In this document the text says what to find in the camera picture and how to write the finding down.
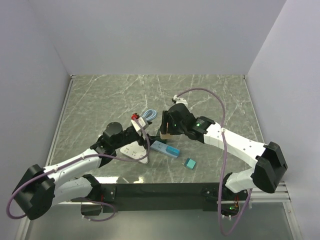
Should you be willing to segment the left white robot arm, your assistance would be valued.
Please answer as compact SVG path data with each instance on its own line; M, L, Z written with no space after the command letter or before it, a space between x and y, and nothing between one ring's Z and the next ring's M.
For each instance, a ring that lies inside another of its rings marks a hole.
M119 122L111 122L97 141L81 154L55 165L29 167L10 196L7 216L16 218L10 212L13 201L29 220L43 216L52 206L74 199L109 206L104 202L101 183L88 172L114 159L121 160L116 151L132 143L145 150L140 159L146 158L151 148L150 136L146 133L148 124L143 118L134 118L131 126L123 129Z

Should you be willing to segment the wooden cube plug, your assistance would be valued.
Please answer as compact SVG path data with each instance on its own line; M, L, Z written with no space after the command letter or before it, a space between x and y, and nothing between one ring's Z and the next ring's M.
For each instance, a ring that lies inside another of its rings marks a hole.
M160 133L160 138L161 138L162 140L169 140L169 139L172 138L172 135L171 135L171 134L168 134L168 133L166 133L166 134Z

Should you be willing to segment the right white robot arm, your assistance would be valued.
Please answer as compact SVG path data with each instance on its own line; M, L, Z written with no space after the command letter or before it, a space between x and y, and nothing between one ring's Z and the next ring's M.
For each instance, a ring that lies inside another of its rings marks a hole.
M277 143L253 141L221 127L210 118L195 117L183 103L162 112L159 130L163 135L185 135L191 140L226 150L249 165L249 169L230 173L224 178L219 193L226 200L252 188L273 194L288 169Z

